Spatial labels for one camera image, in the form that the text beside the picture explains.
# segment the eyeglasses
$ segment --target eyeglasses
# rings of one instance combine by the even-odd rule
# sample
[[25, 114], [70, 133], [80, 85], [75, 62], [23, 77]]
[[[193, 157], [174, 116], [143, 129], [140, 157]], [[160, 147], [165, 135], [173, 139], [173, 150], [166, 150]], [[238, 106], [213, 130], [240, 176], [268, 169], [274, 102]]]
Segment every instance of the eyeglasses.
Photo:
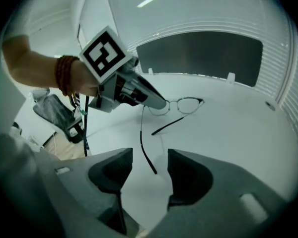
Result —
[[[149, 108], [149, 111], [154, 115], [154, 116], [162, 116], [165, 115], [166, 113], [168, 113], [170, 111], [170, 104], [172, 102], [176, 102], [177, 103], [177, 109], [179, 112], [185, 114], [185, 116], [181, 117], [178, 120], [175, 120], [171, 123], [168, 123], [167, 125], [157, 129], [156, 131], [154, 131], [151, 135], [156, 135], [158, 132], [162, 131], [164, 128], [182, 120], [183, 118], [185, 118], [186, 116], [193, 114], [196, 110], [198, 110], [198, 108], [200, 106], [202, 106], [204, 104], [204, 100], [200, 99], [200, 98], [195, 98], [195, 97], [184, 97], [184, 98], [180, 98], [177, 101], [168, 101], [166, 100], [166, 105], [163, 109], [161, 110], [157, 110], [157, 109], [153, 109], [153, 108]], [[157, 174], [157, 171], [155, 169], [155, 167], [153, 166], [152, 162], [150, 161], [150, 159], [148, 158], [147, 154], [145, 153], [144, 147], [143, 147], [143, 140], [142, 140], [142, 129], [143, 129], [143, 115], [144, 115], [144, 109], [145, 107], [143, 107], [143, 112], [142, 112], [142, 116], [141, 116], [141, 127], [140, 127], [140, 145], [141, 145], [141, 149], [144, 153], [144, 156], [149, 164], [149, 166], [151, 167], [152, 171]]]

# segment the white table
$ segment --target white table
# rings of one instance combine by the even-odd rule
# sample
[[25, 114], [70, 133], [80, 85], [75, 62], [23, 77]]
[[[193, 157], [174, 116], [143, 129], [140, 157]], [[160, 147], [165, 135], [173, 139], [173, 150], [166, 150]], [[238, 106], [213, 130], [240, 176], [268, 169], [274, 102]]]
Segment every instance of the white table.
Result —
[[[123, 208], [151, 230], [166, 214], [172, 183], [167, 149], [174, 148], [237, 164], [267, 184], [286, 201], [298, 191], [296, 135], [274, 100], [252, 88], [223, 80], [180, 74], [146, 75], [169, 100], [201, 97], [205, 103], [192, 115], [151, 136], [182, 116], [171, 104], [161, 117], [145, 108], [143, 144], [158, 171], [154, 175], [140, 147], [142, 106], [120, 105], [112, 113], [89, 109], [87, 140], [92, 155], [133, 148], [133, 169], [122, 188]], [[276, 107], [272, 111], [265, 101]]]

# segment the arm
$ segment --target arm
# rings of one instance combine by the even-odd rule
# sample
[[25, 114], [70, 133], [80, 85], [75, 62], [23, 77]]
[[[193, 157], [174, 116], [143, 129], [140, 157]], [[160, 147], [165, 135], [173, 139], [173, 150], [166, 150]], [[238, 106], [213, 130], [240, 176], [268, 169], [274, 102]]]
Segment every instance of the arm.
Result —
[[[9, 73], [17, 82], [42, 88], [58, 87], [54, 76], [57, 59], [32, 51], [28, 36], [4, 41], [2, 51]], [[74, 91], [89, 96], [95, 96], [97, 91], [96, 79], [79, 60], [71, 66], [71, 86]]]

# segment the eyeglass temple arm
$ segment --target eyeglass temple arm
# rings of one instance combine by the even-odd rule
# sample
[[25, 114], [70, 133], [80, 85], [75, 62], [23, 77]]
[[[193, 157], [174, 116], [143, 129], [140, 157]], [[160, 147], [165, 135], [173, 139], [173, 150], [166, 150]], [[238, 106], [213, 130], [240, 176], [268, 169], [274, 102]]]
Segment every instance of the eyeglass temple arm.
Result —
[[185, 118], [185, 117], [186, 117], [186, 116], [181, 117], [181, 118], [179, 118], [178, 120], [175, 120], [175, 121], [173, 121], [173, 122], [171, 122], [171, 123], [168, 123], [167, 125], [165, 125], [165, 126], [161, 127], [160, 129], [157, 129], [156, 131], [154, 131], [151, 135], [152, 135], [152, 136], [156, 135], [158, 132], [162, 131], [164, 128], [168, 127], [169, 125], [172, 125], [172, 124], [176, 123], [177, 121], [182, 120], [182, 119]]
[[143, 146], [143, 132], [140, 131], [140, 145], [141, 145], [141, 149], [144, 153], [144, 156], [149, 164], [149, 166], [151, 167], [152, 171], [154, 172], [154, 174], [156, 175], [157, 174], [157, 170], [155, 169], [154, 165], [152, 164], [151, 160], [148, 158], [145, 150], [144, 150], [144, 146]]

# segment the eyeglass lens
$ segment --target eyeglass lens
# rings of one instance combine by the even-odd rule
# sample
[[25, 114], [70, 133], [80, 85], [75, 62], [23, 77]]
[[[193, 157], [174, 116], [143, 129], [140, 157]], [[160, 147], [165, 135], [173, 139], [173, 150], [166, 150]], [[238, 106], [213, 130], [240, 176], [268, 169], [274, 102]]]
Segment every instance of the eyeglass lens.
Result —
[[[177, 101], [178, 110], [184, 114], [191, 114], [199, 107], [199, 100], [194, 98], [183, 98]], [[150, 112], [155, 116], [161, 116], [168, 113], [170, 109], [169, 101], [166, 101], [166, 105], [163, 109], [149, 108]]]
[[185, 98], [177, 101], [178, 110], [184, 114], [193, 113], [199, 107], [199, 100]]

